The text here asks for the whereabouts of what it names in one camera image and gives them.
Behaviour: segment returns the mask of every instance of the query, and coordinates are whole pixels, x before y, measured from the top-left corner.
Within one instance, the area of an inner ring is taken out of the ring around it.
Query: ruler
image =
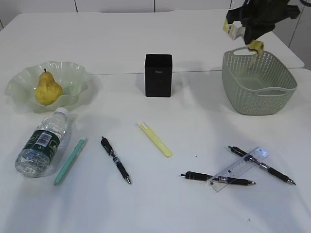
[[[221,172],[214,175],[212,178],[208,180],[208,183],[210,186],[215,189],[216,192],[219,192],[223,188],[225,188],[230,183],[219,183],[219,182],[213,182],[214,178],[218,178],[220,176],[224,177],[233,177],[233,178],[239,178],[241,175],[243,175],[245,172],[247,172],[249,169],[251,169],[256,163],[253,163],[251,161],[248,161],[249,157],[255,158],[258,162],[261,162],[265,157],[269,155],[268,152],[264,151],[262,148],[255,148],[245,156],[243,156],[238,161],[234,162],[230,166],[226,167]]]

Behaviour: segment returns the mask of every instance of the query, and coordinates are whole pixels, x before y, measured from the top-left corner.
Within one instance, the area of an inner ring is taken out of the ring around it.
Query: green woven basket
[[[245,115],[271,115],[280,111],[297,89],[284,64],[270,52],[238,55],[239,48],[223,57],[223,85],[233,108]]]

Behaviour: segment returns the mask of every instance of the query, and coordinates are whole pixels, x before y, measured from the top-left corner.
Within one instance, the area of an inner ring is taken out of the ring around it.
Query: mint green pen
[[[70,165],[72,164],[72,162],[74,161],[74,159],[81,153],[81,151],[83,150],[84,146],[86,145],[87,142],[87,138],[83,137],[80,139],[80,141],[78,142],[78,144],[76,145],[76,147],[73,149],[73,152],[71,153],[71,155],[69,156],[69,158],[67,159],[67,161],[65,162],[63,168],[60,170],[59,174],[57,175],[55,181],[54,181],[54,186],[59,185],[59,183],[62,181],[62,179],[64,178],[64,176],[66,175],[67,171],[70,168]]]

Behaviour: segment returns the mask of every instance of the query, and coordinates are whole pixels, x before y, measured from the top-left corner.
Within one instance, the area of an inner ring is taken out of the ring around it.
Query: black box
[[[146,55],[145,90],[147,97],[171,97],[172,70],[172,55]]]

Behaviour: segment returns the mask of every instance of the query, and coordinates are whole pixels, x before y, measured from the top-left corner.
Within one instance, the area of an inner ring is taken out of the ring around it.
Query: yellow pear
[[[35,98],[43,105],[54,103],[63,94],[62,87],[55,82],[53,75],[44,69],[40,75],[39,85],[35,89]]]

